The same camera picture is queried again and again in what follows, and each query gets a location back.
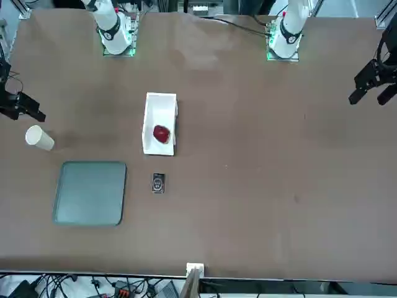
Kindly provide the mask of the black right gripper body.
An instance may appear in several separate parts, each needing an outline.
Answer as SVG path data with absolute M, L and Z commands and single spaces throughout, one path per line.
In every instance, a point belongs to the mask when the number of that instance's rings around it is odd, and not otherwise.
M 11 65 L 1 60 L 1 106 L 10 106 L 15 101 L 15 95 L 6 90 Z

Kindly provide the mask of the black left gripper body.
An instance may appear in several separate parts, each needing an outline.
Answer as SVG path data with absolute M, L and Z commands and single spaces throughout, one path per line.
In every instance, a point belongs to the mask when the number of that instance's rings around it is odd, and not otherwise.
M 382 57 L 383 47 L 386 48 L 388 58 Z M 389 23 L 383 31 L 377 48 L 377 63 L 379 78 L 382 84 L 396 82 L 396 23 Z

